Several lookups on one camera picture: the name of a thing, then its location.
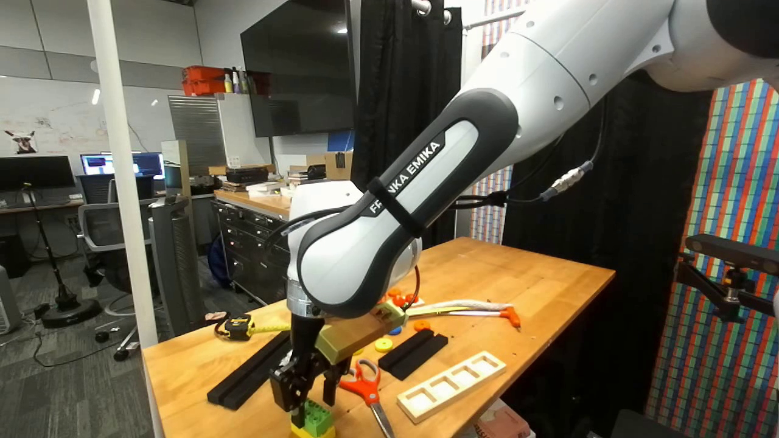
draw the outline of office chair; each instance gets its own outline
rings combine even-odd
[[[153,200],[140,200],[140,218],[143,218],[143,239],[145,245],[151,242],[148,239],[148,203]],[[81,226],[81,245],[83,256],[87,260],[86,275],[89,285],[94,286],[103,277],[121,288],[131,292],[130,285],[130,268],[125,258],[125,235],[121,235],[121,215],[119,215],[119,203],[117,202],[98,202],[98,203],[83,203],[77,208],[77,226]],[[130,319],[134,314],[121,314],[117,309],[104,309],[104,314],[117,316],[117,319]],[[94,330],[94,340],[106,340],[109,330],[119,330],[119,324],[104,324]],[[130,357],[130,353],[136,348],[136,327],[131,324],[130,332],[121,337],[121,343],[115,349],[115,359]]]

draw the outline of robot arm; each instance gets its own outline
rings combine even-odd
[[[547,145],[636,69],[682,91],[747,78],[776,82],[779,35],[772,28],[779,28],[779,6],[775,0],[749,3],[766,12],[756,20],[769,32],[756,44],[732,44],[711,9],[738,3],[742,0],[534,3],[437,118],[357,202],[289,241],[293,314],[316,319],[321,312],[371,312],[391,273],[402,269],[397,260],[408,263],[402,258],[408,242],[468,185]]]

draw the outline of floor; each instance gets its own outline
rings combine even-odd
[[[60,258],[58,269],[67,292],[94,296],[103,307],[126,309],[130,293],[104,280],[89,286],[83,258]],[[257,307],[244,293],[217,286],[205,260],[203,292],[206,312],[245,312]],[[94,340],[94,327],[117,320],[106,314],[66,326],[44,327],[35,319],[38,303],[54,303],[55,277],[48,263],[32,264],[9,280],[24,324],[0,336],[0,434],[24,438],[145,438],[151,432],[145,386],[139,355],[115,359],[119,336]],[[156,312],[160,337],[165,312]]]

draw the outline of gray cabinet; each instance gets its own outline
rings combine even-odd
[[[262,303],[284,299],[289,253],[277,235],[284,220],[226,202],[217,202],[217,220],[232,285]]]

